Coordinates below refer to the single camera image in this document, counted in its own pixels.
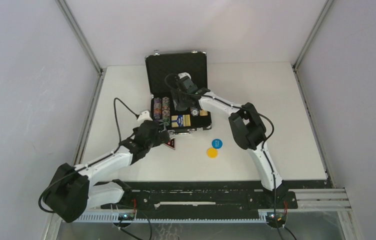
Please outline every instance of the red triangle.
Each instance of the red triangle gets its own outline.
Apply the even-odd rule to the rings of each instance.
[[[172,138],[168,143],[165,143],[165,145],[173,150],[175,150],[175,138]]]

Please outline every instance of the gray floor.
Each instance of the gray floor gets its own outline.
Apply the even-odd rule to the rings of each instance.
[[[336,212],[292,212],[287,227],[298,240],[344,240]],[[125,228],[135,236],[148,240],[146,223]],[[285,240],[294,238],[281,229]],[[133,240],[112,223],[62,223],[58,240]],[[261,223],[154,223],[152,240],[278,240],[276,229]]]

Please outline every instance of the white table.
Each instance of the white table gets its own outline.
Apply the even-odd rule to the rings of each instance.
[[[234,103],[251,102],[268,116],[275,133],[269,152],[285,180],[324,180],[325,170],[306,110],[288,62],[209,64],[208,87]],[[82,163],[110,152],[118,144],[113,99],[119,97],[135,112],[150,108],[151,94],[144,65],[109,66],[90,129]],[[125,139],[137,127],[135,117],[117,103],[117,117]],[[206,150],[221,139],[218,157]],[[247,151],[233,140],[226,117],[212,114],[212,129],[176,136],[176,150],[161,145],[134,165],[120,169],[105,181],[244,181],[260,180]]]

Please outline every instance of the yellow disc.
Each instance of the yellow disc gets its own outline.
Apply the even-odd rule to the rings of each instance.
[[[218,156],[218,150],[214,147],[207,149],[207,156],[211,159],[214,159]]]

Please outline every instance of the case lid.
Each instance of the case lid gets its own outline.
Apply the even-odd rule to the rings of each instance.
[[[149,89],[152,94],[168,93],[168,74],[189,73],[198,88],[207,88],[207,57],[205,52],[155,54],[145,57]]]

